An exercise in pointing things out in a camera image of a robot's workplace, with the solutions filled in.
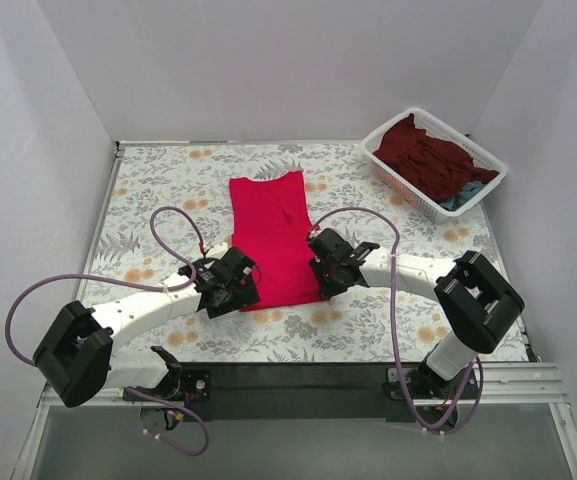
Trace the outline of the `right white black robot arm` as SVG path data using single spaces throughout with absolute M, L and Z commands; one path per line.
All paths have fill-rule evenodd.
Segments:
M 388 287 L 441 306 L 449 333 L 405 374 L 410 391 L 422 398 L 443 397 L 454 389 L 467 364 L 494 352 L 525 308 L 517 291 L 476 251 L 456 259 L 397 255 L 376 243 L 353 246 L 330 228 L 310 236 L 308 247 L 325 299 L 353 286 Z

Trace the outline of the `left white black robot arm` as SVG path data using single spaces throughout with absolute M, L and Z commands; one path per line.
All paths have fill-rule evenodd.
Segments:
M 257 264 L 225 243 L 180 268 L 152 291 L 86 307 L 65 305 L 33 361 L 67 407 L 78 407 L 104 389 L 135 388 L 161 400 L 178 398 L 181 363 L 165 348 L 124 350 L 124 345 L 171 319 L 205 311 L 210 318 L 255 305 Z

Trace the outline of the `bright red t shirt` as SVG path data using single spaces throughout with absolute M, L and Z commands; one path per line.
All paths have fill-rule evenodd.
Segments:
M 277 179 L 233 178 L 229 192 L 234 216 L 232 243 L 261 270 L 260 301 L 249 311 L 294 306 L 322 299 L 309 265 L 312 222 L 301 171 Z

